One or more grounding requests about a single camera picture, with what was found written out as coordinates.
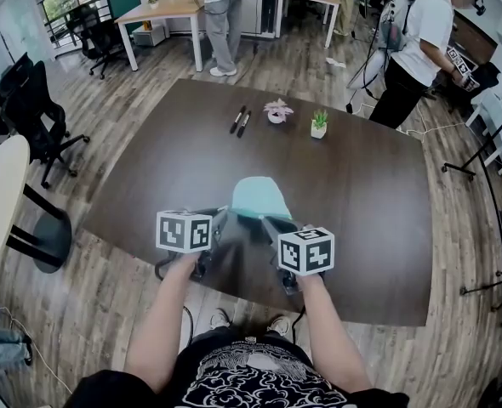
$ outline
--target man in white t-shirt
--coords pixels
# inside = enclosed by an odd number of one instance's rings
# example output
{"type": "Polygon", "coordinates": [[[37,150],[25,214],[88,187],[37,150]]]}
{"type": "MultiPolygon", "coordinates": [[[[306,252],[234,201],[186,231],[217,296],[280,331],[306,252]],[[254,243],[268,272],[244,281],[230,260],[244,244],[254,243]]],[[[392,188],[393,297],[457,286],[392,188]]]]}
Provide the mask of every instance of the man in white t-shirt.
{"type": "Polygon", "coordinates": [[[453,7],[469,8],[478,0],[415,0],[408,12],[407,43],[392,55],[385,73],[387,89],[370,121],[399,127],[431,86],[440,70],[454,81],[462,76],[446,57],[454,23],[453,7]]]}
{"type": "Polygon", "coordinates": [[[353,6],[355,0],[340,0],[338,19],[336,20],[336,28],[334,33],[347,37],[351,32],[351,15],[353,14],[353,6]]]}
{"type": "Polygon", "coordinates": [[[215,77],[234,76],[237,73],[234,61],[242,36],[242,0],[205,0],[204,3],[206,33],[217,60],[217,66],[209,73],[215,77]]]}

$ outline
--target round table base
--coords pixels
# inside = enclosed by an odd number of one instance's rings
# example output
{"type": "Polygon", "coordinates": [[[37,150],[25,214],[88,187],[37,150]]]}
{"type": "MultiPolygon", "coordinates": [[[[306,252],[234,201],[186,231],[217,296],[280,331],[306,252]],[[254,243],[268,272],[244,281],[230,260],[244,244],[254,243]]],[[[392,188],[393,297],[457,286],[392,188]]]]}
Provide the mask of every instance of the round table base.
{"type": "Polygon", "coordinates": [[[63,218],[57,219],[48,213],[44,213],[37,221],[33,235],[39,239],[37,249],[60,259],[60,266],[48,264],[33,259],[37,268],[46,274],[53,274],[66,262],[71,248],[71,221],[66,212],[63,218]]]}

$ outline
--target backpack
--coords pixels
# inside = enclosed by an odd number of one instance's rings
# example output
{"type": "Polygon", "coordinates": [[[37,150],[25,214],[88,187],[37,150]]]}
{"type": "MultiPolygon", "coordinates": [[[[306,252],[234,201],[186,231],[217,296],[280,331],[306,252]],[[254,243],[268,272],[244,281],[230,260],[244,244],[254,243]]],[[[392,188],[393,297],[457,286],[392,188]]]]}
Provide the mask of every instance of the backpack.
{"type": "MultiPolygon", "coordinates": [[[[379,46],[390,51],[401,51],[408,38],[407,24],[410,8],[416,0],[389,0],[379,17],[379,46]]],[[[451,1],[443,0],[452,8],[451,1]]]]}

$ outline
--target beige pants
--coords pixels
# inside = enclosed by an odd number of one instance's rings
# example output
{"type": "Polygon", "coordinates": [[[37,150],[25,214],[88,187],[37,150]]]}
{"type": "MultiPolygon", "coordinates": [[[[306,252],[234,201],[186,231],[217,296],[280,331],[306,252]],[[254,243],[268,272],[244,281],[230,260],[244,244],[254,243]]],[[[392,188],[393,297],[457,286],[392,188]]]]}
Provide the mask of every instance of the beige pants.
{"type": "Polygon", "coordinates": [[[351,15],[353,14],[353,5],[355,0],[341,0],[336,21],[336,29],[343,35],[351,33],[351,15]]]}

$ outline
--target white flower pot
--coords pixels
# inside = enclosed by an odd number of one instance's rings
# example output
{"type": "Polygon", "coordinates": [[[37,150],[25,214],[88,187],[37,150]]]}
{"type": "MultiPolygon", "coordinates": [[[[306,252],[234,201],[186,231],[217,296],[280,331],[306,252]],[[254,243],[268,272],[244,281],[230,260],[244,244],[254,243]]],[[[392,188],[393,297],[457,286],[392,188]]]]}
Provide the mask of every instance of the white flower pot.
{"type": "Polygon", "coordinates": [[[312,138],[322,139],[322,137],[325,135],[326,132],[327,132],[327,124],[325,124],[325,127],[317,129],[313,125],[313,122],[311,123],[311,137],[312,138]]]}
{"type": "Polygon", "coordinates": [[[285,116],[279,116],[272,111],[268,112],[268,120],[273,124],[281,124],[286,121],[285,116]]]}

